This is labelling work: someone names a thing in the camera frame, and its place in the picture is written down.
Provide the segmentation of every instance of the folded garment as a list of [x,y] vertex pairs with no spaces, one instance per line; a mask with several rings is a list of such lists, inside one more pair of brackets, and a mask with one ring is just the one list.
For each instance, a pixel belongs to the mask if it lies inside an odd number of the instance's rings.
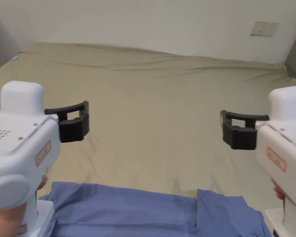
[[242,197],[197,198],[99,184],[53,182],[55,213],[44,237],[271,237]]

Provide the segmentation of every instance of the white wall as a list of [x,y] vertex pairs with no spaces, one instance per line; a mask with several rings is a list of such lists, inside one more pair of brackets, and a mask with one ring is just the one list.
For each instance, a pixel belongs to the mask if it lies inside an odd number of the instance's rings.
[[282,63],[295,38],[296,0],[0,0],[0,66],[38,41]]

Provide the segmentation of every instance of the light switch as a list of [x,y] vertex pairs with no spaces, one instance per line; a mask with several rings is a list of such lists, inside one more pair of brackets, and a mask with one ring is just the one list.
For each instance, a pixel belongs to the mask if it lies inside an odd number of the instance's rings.
[[251,35],[265,35],[265,36],[273,36],[278,29],[279,23],[273,22],[255,22]]

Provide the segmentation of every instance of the red label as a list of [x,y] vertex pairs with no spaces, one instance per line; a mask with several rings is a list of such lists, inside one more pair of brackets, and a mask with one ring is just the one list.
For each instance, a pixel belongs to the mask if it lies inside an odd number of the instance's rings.
[[287,169],[287,162],[281,158],[274,150],[271,148],[266,149],[267,157],[273,161],[283,172],[286,172]]
[[35,156],[36,166],[39,166],[44,158],[51,151],[51,141],[48,141],[46,145],[40,150],[40,152]]
[[20,226],[17,235],[23,235],[26,232],[27,232],[27,225],[25,224],[25,225]]

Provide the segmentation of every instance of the beige sheet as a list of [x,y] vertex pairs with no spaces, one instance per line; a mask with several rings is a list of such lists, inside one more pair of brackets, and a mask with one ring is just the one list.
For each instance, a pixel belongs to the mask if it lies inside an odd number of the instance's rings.
[[[268,94],[296,85],[274,65],[78,44],[35,44],[0,69],[45,89],[45,108],[88,100],[90,133],[62,144],[50,181],[90,182],[196,196],[242,195],[278,207],[254,151],[222,141],[219,111],[268,114]],[[51,190],[51,182],[39,195]]]

